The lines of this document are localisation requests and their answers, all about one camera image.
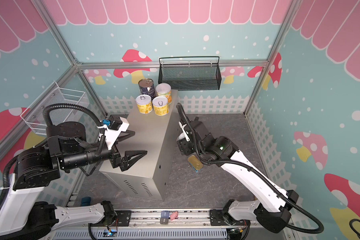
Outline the gold sardine tin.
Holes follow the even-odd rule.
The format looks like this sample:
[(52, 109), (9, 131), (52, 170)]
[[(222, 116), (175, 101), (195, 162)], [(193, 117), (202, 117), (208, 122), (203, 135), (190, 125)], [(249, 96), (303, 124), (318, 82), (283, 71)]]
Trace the gold sardine tin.
[(190, 166), (195, 170), (196, 173), (200, 172), (200, 170), (204, 166), (202, 164), (202, 162), (195, 155), (189, 156), (188, 162), (189, 162)]

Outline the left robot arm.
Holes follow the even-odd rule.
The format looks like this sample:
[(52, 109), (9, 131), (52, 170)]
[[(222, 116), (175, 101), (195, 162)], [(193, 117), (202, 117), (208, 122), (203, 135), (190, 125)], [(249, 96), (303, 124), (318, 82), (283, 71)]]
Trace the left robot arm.
[[(88, 115), (100, 131), (95, 143), (86, 140), (85, 126), (79, 122), (54, 125), (50, 113), (56, 110), (77, 110)], [(64, 208), (39, 201), (40, 193), (61, 172), (97, 167), (110, 161), (112, 168), (127, 171), (147, 155), (146, 150), (126, 151), (121, 155), (117, 144), (132, 136), (124, 118), (99, 120), (89, 109), (75, 104), (52, 104), (43, 109), (47, 125), (46, 138), (11, 159), (3, 170), (0, 195), (0, 240), (39, 240), (60, 228), (79, 224), (110, 226), (119, 220), (109, 201), (85, 207)]]

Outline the dark blue tall can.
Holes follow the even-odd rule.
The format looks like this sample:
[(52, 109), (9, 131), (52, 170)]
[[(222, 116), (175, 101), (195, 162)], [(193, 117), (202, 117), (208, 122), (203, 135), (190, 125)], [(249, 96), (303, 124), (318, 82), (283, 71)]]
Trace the dark blue tall can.
[(149, 95), (151, 99), (156, 97), (154, 81), (152, 79), (142, 79), (138, 82), (142, 95)]

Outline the yellow can pull-tab lid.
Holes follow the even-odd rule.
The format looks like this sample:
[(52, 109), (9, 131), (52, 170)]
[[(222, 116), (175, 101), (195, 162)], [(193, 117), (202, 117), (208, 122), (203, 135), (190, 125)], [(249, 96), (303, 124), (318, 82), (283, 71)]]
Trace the yellow can pull-tab lid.
[(136, 104), (141, 114), (149, 114), (153, 110), (152, 98), (149, 95), (139, 95)]
[(168, 99), (166, 97), (155, 97), (152, 100), (152, 104), (154, 107), (155, 114), (158, 116), (165, 116), (169, 113), (169, 104)]

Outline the yellow can white lid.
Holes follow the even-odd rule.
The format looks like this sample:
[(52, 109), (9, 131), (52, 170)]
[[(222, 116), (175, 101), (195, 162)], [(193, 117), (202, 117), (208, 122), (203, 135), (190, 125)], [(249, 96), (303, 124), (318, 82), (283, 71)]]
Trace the yellow can white lid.
[(156, 86), (156, 96), (165, 97), (168, 100), (168, 104), (172, 103), (172, 89), (171, 86), (167, 83), (161, 83)]

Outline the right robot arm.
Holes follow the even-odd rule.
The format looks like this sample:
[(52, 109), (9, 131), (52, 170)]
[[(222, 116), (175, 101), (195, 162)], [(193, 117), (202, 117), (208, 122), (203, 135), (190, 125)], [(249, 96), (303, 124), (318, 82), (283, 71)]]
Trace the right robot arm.
[[(214, 138), (205, 125), (195, 118), (191, 121), (182, 104), (176, 105), (182, 133), (177, 144), (185, 156), (192, 154), (205, 166), (216, 165), (234, 176), (256, 200), (239, 202), (230, 200), (222, 211), (227, 224), (233, 221), (257, 221), (263, 228), (279, 233), (289, 228), (305, 234), (320, 234), (324, 225), (314, 215), (298, 206), (299, 195), (294, 190), (285, 190), (261, 173), (229, 138)], [(291, 209), (295, 209), (317, 224), (315, 229), (304, 229), (290, 224)]]

